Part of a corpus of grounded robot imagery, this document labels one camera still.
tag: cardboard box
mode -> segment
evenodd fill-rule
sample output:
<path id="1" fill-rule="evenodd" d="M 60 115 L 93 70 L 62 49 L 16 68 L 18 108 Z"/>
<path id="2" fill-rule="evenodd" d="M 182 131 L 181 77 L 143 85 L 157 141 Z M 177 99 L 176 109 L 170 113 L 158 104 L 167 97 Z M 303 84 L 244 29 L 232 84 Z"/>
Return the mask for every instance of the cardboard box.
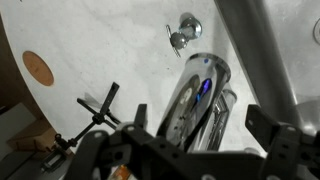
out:
<path id="1" fill-rule="evenodd" d="M 7 141 L 14 150 L 48 151 L 54 144 L 56 131 L 45 120 L 37 120 Z"/>

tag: white wall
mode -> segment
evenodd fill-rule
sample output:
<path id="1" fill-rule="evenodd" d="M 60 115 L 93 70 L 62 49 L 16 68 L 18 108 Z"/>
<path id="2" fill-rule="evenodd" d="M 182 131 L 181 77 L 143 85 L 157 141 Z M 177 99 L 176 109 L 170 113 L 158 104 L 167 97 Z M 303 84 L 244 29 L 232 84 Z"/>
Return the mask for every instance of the white wall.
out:
<path id="1" fill-rule="evenodd" d="M 35 120 L 36 118 L 22 103 L 0 115 L 0 160 L 12 151 L 6 143 L 7 140 Z"/>

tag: drain plug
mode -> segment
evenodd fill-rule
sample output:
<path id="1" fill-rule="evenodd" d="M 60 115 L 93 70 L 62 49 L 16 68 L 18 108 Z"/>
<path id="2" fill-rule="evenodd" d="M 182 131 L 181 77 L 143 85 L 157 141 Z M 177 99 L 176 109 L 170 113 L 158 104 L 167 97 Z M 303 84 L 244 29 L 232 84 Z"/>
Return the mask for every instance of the drain plug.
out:
<path id="1" fill-rule="evenodd" d="M 320 19 L 317 21 L 313 31 L 314 39 L 320 45 Z"/>

